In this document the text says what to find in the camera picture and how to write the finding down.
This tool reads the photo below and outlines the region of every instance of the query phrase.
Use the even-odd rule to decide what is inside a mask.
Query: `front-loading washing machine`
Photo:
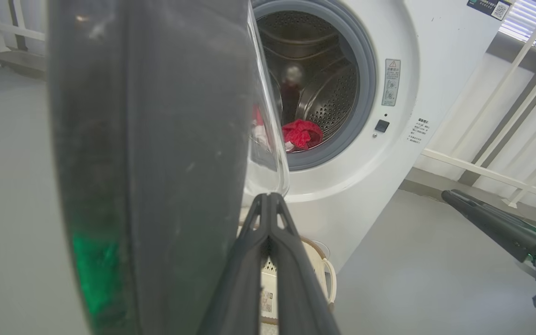
[[[317,146],[287,152],[272,190],[288,189],[300,234],[325,245],[338,271],[436,131],[509,5],[483,13],[476,0],[252,4],[277,118],[323,131]]]

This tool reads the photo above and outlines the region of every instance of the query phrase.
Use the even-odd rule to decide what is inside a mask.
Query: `black square latch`
[[[386,129],[388,129],[389,124],[390,123],[388,121],[380,120],[376,125],[376,130],[379,132],[386,132]]]

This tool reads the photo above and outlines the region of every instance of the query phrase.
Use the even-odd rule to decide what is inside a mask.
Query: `black sticker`
[[[500,21],[510,9],[510,2],[505,0],[467,0],[466,5]]]

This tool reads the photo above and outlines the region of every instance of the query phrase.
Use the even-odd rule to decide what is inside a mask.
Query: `basket handle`
[[[336,299],[336,271],[334,271],[334,266],[327,259],[322,259],[328,271],[330,272],[330,297],[328,297],[328,303],[334,303]]]

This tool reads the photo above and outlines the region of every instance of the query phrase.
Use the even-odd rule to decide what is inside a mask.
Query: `stainless steel drum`
[[[357,66],[341,50],[343,37],[328,22],[298,11],[271,13],[257,24],[278,82],[281,121],[312,121],[324,133],[322,142],[329,140],[353,112],[358,94]]]

